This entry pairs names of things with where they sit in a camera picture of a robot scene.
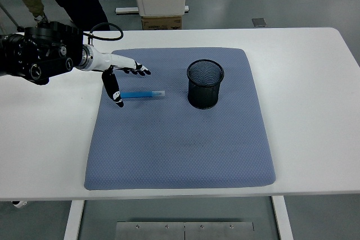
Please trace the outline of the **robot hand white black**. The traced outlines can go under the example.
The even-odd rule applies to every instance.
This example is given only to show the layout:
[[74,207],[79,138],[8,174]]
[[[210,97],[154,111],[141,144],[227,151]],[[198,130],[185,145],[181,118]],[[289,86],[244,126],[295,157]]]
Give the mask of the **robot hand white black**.
[[139,74],[140,76],[150,75],[150,70],[132,58],[112,53],[101,53],[92,46],[90,48],[93,52],[93,62],[91,63],[90,70],[102,72],[101,79],[108,97],[122,108],[124,102],[114,70],[121,70],[127,74]]

